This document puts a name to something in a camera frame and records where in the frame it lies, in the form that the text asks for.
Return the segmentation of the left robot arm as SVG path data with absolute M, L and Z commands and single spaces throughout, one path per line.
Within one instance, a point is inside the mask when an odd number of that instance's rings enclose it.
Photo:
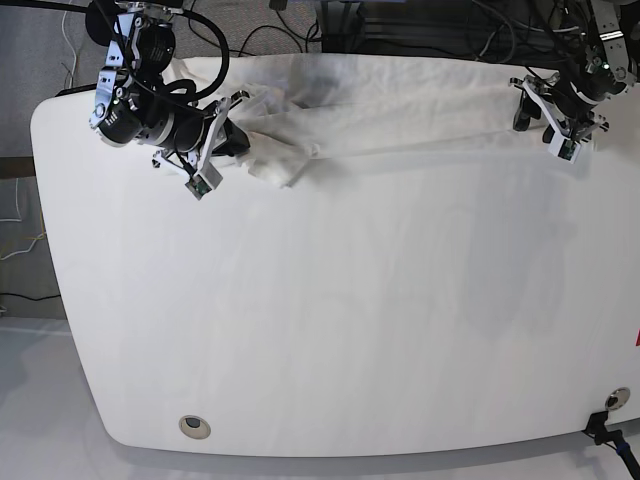
M 573 163 L 595 131 L 609 130 L 595 108 L 639 83 L 639 3 L 568 1 L 565 15 L 577 18 L 572 39 L 552 27 L 535 1 L 527 7 L 553 43 L 557 60 L 547 78 L 527 67 L 526 76 L 510 80 L 520 91 L 512 128 L 524 132 L 533 120 L 544 119 L 548 152 Z

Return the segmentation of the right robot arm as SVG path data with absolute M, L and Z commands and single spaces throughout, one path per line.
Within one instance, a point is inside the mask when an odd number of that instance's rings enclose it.
M 184 9 L 180 1 L 93 1 L 90 7 L 109 38 L 90 117 L 91 128 L 106 143 L 156 147 L 175 157 L 188 176 L 207 155 L 237 157 L 249 151 L 247 134 L 228 117 L 247 93 L 198 106 L 222 86 L 230 67 L 227 39 L 213 21 Z M 176 17 L 201 24 L 218 41 L 220 68 L 204 88 L 191 79 L 166 82 L 163 77 L 176 49 Z

